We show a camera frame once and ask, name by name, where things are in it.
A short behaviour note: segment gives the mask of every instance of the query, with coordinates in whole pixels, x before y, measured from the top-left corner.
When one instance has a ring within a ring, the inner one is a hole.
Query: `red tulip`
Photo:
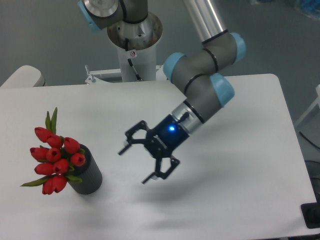
[[[53,133],[51,133],[51,134],[47,137],[46,142],[50,145],[50,147],[56,148],[56,149],[61,148],[62,145],[63,145],[63,142],[61,141],[60,136],[55,135],[55,134],[53,134]]]
[[[65,178],[65,176],[56,175],[53,177],[52,190],[55,191],[56,193],[61,192],[66,185],[67,185],[67,179]]]
[[[54,192],[54,189],[52,187],[52,183],[53,183],[53,177],[50,177],[44,184],[42,187],[42,194],[52,194]]]
[[[50,162],[40,163],[35,167],[34,171],[36,174],[49,176],[54,173],[54,165]]]
[[[30,148],[31,156],[34,157],[35,160],[46,160],[47,152],[48,152],[47,148],[42,148],[42,147]]]
[[[77,167],[82,166],[86,162],[86,158],[81,153],[76,153],[71,157],[71,163]]]
[[[50,162],[57,162],[61,159],[61,152],[58,148],[51,148],[46,153],[46,159]]]
[[[78,141],[71,137],[64,138],[64,148],[69,154],[75,154],[80,149],[80,144]]]
[[[61,159],[53,165],[53,171],[56,174],[65,174],[69,170],[69,162],[66,159]]]
[[[43,127],[36,127],[34,129],[35,135],[40,139],[41,142],[46,143],[47,137],[52,134],[52,132],[46,128]]]

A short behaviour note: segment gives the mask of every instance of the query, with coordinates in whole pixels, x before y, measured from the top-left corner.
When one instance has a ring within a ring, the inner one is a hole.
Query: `gray floor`
[[[0,85],[20,66],[38,68],[50,86],[83,84],[91,70],[119,67],[106,30],[91,33],[78,0],[0,0]],[[272,73],[279,77],[293,121],[316,98],[320,84],[320,20],[294,9],[294,0],[250,5],[248,0],[216,0],[231,32],[247,43],[247,56],[224,69],[226,76]],[[162,21],[157,64],[173,52],[196,53],[201,44],[182,0],[149,0]],[[320,145],[319,119],[304,132]],[[300,139],[305,158],[320,154]]]

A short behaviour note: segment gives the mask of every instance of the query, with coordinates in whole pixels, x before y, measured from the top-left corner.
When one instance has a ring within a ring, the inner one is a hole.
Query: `white table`
[[[300,205],[315,202],[276,76],[228,77],[234,99],[185,141],[167,180],[141,181],[154,160],[141,145],[123,156],[124,132],[154,127],[185,97],[169,82],[0,90],[0,239],[249,240],[317,234]],[[103,174],[79,195],[19,187],[37,179],[29,148],[46,111],[57,133],[87,145]]]

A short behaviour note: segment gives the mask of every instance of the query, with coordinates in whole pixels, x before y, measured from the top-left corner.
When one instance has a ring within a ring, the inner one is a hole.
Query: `black cable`
[[[310,143],[312,146],[314,146],[316,149],[320,150],[320,146],[315,145],[312,141],[310,141],[302,132],[299,132],[301,137],[303,137],[308,143]]]
[[[320,162],[318,162],[318,161],[314,161],[314,160],[305,160],[305,162],[308,162],[308,163],[315,163],[315,164],[320,164]]]

